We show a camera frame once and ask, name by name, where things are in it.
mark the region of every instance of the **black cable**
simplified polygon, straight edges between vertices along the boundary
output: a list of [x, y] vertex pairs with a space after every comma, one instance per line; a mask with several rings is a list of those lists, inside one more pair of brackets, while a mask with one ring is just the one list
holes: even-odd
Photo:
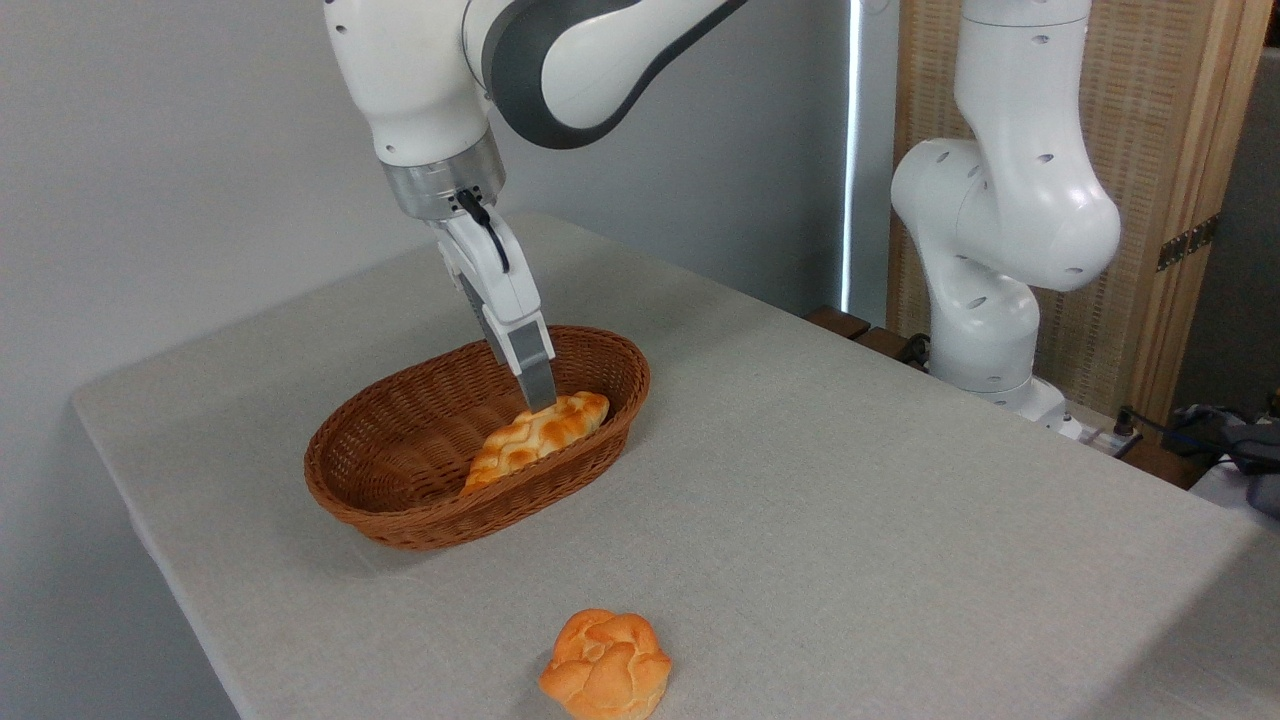
[[[1134, 410], [1133, 407], [1130, 407], [1128, 405], [1125, 405], [1125, 406], [1123, 406], [1120, 409], [1120, 418], [1116, 420], [1116, 424], [1120, 424], [1123, 421], [1129, 421], [1128, 420], [1129, 418], [1132, 418], [1134, 420], [1138, 420], [1143, 425], [1147, 425], [1148, 428], [1151, 428], [1151, 429], [1153, 429], [1153, 430], [1156, 430], [1156, 432], [1158, 432], [1158, 433], [1161, 433], [1161, 434], [1164, 434], [1166, 437], [1175, 438], [1175, 439], [1185, 442], [1188, 445], [1201, 446], [1201, 447], [1203, 447], [1206, 450], [1211, 450], [1213, 452], [1217, 452], [1219, 455], [1230, 455], [1235, 460], [1248, 460], [1249, 462], [1257, 462], [1258, 465], [1262, 465], [1263, 468], [1274, 468], [1275, 470], [1280, 471], [1280, 462], [1277, 462], [1275, 457], [1265, 457], [1262, 455], [1253, 455], [1253, 454], [1249, 454], [1249, 452], [1242, 452], [1239, 450], [1233, 450], [1230, 447], [1224, 447], [1224, 446], [1217, 445], [1215, 442], [1208, 442], [1208, 441], [1203, 441], [1203, 439], [1196, 439], [1193, 437], [1184, 436], [1184, 434], [1179, 433], [1178, 430], [1174, 430], [1171, 428], [1166, 428], [1165, 425], [1161, 425], [1160, 423], [1157, 423], [1157, 421], [1155, 421], [1155, 420], [1152, 420], [1149, 418], [1143, 416], [1142, 414], [1139, 414], [1137, 410]], [[1244, 439], [1244, 441], [1239, 441], [1239, 442], [1233, 443], [1233, 445], [1240, 445], [1240, 443], [1244, 443], [1244, 442], [1257, 442], [1258, 445], [1266, 445], [1266, 446], [1275, 446], [1276, 445], [1276, 443], [1271, 443], [1271, 442], [1260, 442], [1260, 441], [1254, 441], [1254, 439]]]
[[1179, 418], [1172, 427], [1175, 430], [1203, 423], [1210, 418], [1221, 418], [1224, 421], [1244, 418], [1244, 413], [1225, 405], [1188, 405], [1187, 407], [1174, 410], [1174, 415]]
[[498, 232], [493, 229], [493, 218], [489, 215], [489, 211], [484, 209], [484, 205], [480, 204], [480, 200], [470, 190], [461, 190], [454, 197], [458, 199], [458, 205], [471, 215], [471, 219], [477, 225], [489, 231], [489, 240], [493, 241], [494, 249], [498, 250], [498, 259], [502, 260], [502, 272], [503, 274], [509, 273], [511, 260], [507, 259], [507, 249], [498, 240]]
[[[1206, 445], [1203, 441], [1194, 441], [1194, 442], [1197, 445]], [[1239, 455], [1239, 451], [1236, 450], [1236, 447], [1239, 447], [1239, 446], [1242, 446], [1242, 445], [1244, 445], [1247, 442], [1252, 442], [1252, 443], [1256, 443], [1256, 445], [1262, 445], [1262, 446], [1266, 446], [1266, 447], [1280, 447], [1280, 442], [1271, 442], [1271, 441], [1266, 441], [1266, 439], [1242, 438], [1242, 439], [1238, 439], [1238, 441], [1234, 441], [1234, 442], [1229, 443], [1226, 446], [1226, 447], [1230, 448], [1230, 450], [1228, 450], [1228, 452], [1234, 452], [1234, 454]], [[1220, 455], [1220, 452], [1219, 452], [1217, 447], [1201, 447], [1198, 450], [1175, 451], [1174, 455], [1176, 455], [1179, 457], [1190, 459], [1190, 457], [1196, 457], [1197, 455]]]
[[914, 360], [920, 365], [928, 365], [929, 342], [929, 336], [924, 333], [915, 333], [906, 340], [906, 345], [902, 346], [902, 354], [899, 360], [902, 363], [910, 363]]

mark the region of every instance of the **silver flange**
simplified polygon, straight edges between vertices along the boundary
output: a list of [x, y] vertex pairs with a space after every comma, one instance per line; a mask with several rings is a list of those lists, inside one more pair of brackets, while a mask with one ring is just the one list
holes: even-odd
[[493, 204], [507, 182], [507, 170], [498, 156], [493, 131], [453, 158], [413, 168], [383, 163], [396, 202], [411, 218], [447, 220], [465, 215], [457, 193], [470, 190], [477, 200]]

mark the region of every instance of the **bread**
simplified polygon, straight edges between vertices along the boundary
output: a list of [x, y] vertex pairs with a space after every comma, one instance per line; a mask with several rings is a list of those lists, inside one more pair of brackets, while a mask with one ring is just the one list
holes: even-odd
[[639, 615], [584, 610], [556, 638], [538, 687], [575, 720], [644, 720], [663, 693], [671, 659]]
[[498, 428], [471, 461], [471, 473], [462, 488], [470, 495], [503, 475], [568, 447], [595, 432], [609, 413], [609, 398], [594, 392], [562, 395], [556, 405], [539, 413], [525, 410], [509, 425]]

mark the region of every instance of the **light strip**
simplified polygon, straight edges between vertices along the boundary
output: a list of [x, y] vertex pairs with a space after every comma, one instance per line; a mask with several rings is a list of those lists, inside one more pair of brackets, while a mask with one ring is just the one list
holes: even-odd
[[849, 3], [849, 127], [845, 135], [845, 229], [840, 252], [840, 310], [849, 313], [854, 301], [854, 172], [858, 167], [858, 128], [861, 120], [863, 4]]

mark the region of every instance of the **wicker basket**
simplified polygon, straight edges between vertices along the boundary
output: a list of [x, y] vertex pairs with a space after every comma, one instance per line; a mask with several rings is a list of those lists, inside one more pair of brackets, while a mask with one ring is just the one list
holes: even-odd
[[325, 510], [370, 539], [435, 550], [481, 538], [579, 491], [622, 454], [649, 393], [649, 364], [607, 331], [552, 327], [562, 393], [609, 398], [600, 429], [460, 497], [471, 459], [525, 407], [511, 372], [472, 342], [378, 380], [344, 402], [307, 447], [307, 487]]

